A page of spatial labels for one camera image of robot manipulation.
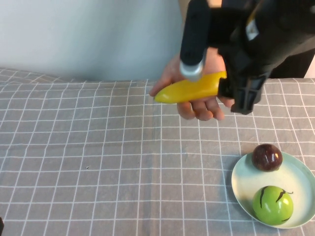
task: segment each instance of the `hand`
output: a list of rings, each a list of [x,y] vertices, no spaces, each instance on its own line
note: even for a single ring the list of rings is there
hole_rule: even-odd
[[[163,71],[162,77],[153,86],[150,91],[150,96],[154,97],[163,88],[172,83],[184,80],[185,78],[179,71],[180,57],[175,56]],[[207,58],[204,68],[205,74],[216,73],[225,71],[225,65],[222,57],[218,54],[217,49],[209,48],[207,51]],[[226,106],[231,108],[234,100],[218,97],[218,99]],[[206,97],[195,101],[184,102],[177,104],[177,110],[181,117],[184,119],[197,118],[199,120],[207,121],[211,118],[217,120],[224,119],[224,113],[219,107],[217,97]]]

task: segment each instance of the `plate rim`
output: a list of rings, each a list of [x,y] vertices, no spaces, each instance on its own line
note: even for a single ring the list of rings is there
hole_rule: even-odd
[[[243,160],[243,159],[245,159],[248,155],[250,155],[250,154],[252,154],[252,153],[253,153],[253,152],[249,152],[249,153],[243,155],[243,156],[236,162],[236,164],[235,164],[234,167],[233,167],[232,173],[231,173],[231,186],[232,186],[232,191],[233,191],[233,194],[234,194],[235,199],[237,200],[237,202],[238,202],[238,204],[241,206],[241,208],[242,208],[251,218],[253,218],[253,219],[256,220],[257,222],[259,222],[259,223],[261,223],[261,224],[263,224],[263,225],[272,227],[272,228],[276,228],[276,229],[294,229],[294,228],[298,228],[298,227],[301,227],[301,226],[303,226],[303,225],[309,223],[309,222],[311,221],[311,219],[313,219],[313,218],[315,217],[315,211],[314,211],[314,214],[313,214],[313,216],[311,217],[311,219],[308,220],[308,221],[306,221],[306,222],[304,222],[303,224],[300,224],[300,225],[297,225],[297,226],[292,226],[292,227],[281,227],[281,225],[277,225],[277,226],[275,226],[275,225],[268,225],[268,224],[266,224],[266,223],[260,221],[259,219],[257,219],[257,218],[254,217],[253,215],[251,215],[251,214],[243,207],[243,205],[240,203],[239,199],[236,197],[236,194],[235,194],[235,189],[234,189],[234,188],[235,188],[235,185],[233,184],[233,175],[235,174],[235,169],[236,169],[237,165],[240,163],[240,161]],[[288,156],[290,156],[290,157],[293,157],[296,161],[300,162],[300,163],[307,169],[307,171],[308,171],[310,174],[312,174],[313,179],[314,179],[314,181],[315,181],[315,175],[314,175],[313,172],[309,169],[309,167],[308,167],[307,165],[305,165],[301,160],[299,160],[298,158],[296,158],[295,156],[293,156],[293,155],[291,155],[291,154],[289,154],[289,153],[287,153],[287,152],[281,151],[281,153],[282,153],[282,154],[286,154],[286,155],[288,155]]]

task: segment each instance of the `dark stripe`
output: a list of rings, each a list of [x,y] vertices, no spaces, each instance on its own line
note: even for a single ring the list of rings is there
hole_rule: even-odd
[[[280,193],[280,195],[279,195],[278,199],[276,200],[276,202],[279,201],[285,193],[286,193],[286,192],[283,190],[283,191]]]
[[[287,221],[287,220],[289,220],[290,218],[291,218],[291,216],[290,216],[289,218],[287,218],[287,219],[283,220],[283,221]]]
[[[263,188],[261,189],[261,194],[260,194],[260,208],[262,208],[262,196],[264,195],[264,191],[265,191],[266,188],[268,188],[268,186],[263,187]]]

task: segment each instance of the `plum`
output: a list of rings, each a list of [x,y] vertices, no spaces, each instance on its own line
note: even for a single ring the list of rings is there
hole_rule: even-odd
[[[265,172],[276,171],[283,161],[281,151],[272,144],[258,145],[252,153],[252,164]]]

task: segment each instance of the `green apple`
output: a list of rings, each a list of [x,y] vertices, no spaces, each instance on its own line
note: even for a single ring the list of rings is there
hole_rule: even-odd
[[[256,217],[267,225],[281,225],[293,214],[293,201],[282,188],[265,186],[259,189],[253,198],[252,207]]]

